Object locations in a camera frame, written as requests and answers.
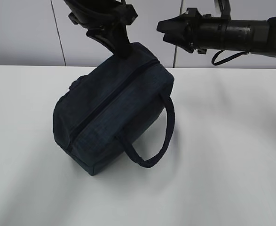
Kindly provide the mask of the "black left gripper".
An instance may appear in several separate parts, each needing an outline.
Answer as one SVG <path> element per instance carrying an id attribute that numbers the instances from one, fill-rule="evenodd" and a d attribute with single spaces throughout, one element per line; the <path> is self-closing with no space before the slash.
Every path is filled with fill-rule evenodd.
<path id="1" fill-rule="evenodd" d="M 97 41 L 110 52 L 126 59 L 131 44 L 126 27 L 138 17 L 133 5 L 124 0 L 69 0 L 69 19 L 88 30 L 86 36 Z"/>

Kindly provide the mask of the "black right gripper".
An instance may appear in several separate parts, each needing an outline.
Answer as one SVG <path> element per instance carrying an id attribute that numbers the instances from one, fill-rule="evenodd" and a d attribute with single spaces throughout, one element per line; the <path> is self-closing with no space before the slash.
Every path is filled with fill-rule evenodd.
<path id="1" fill-rule="evenodd" d="M 195 49 L 257 52 L 267 46 L 269 23 L 201 15 L 197 8 L 188 8 L 184 15 L 159 21 L 156 30 L 165 33 L 163 41 L 188 53 Z M 168 33 L 185 33 L 186 39 Z"/>

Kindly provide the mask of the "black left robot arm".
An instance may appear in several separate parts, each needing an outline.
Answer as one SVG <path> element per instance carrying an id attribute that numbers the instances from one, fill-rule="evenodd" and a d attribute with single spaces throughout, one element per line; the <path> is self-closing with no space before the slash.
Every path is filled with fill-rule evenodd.
<path id="1" fill-rule="evenodd" d="M 66 0 L 75 25 L 87 29 L 86 36 L 105 46 L 120 58 L 128 58 L 133 49 L 126 27 L 138 17 L 133 5 L 124 0 Z"/>

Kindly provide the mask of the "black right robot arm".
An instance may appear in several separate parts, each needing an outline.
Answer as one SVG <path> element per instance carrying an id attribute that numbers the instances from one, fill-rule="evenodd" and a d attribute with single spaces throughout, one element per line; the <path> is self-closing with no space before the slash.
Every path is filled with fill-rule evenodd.
<path id="1" fill-rule="evenodd" d="M 188 8 L 180 16 L 160 21 L 157 31 L 163 40 L 193 53 L 207 50 L 239 51 L 276 57 L 276 17 L 268 20 L 233 20 L 228 11 L 222 16 L 202 15 L 197 8 Z"/>

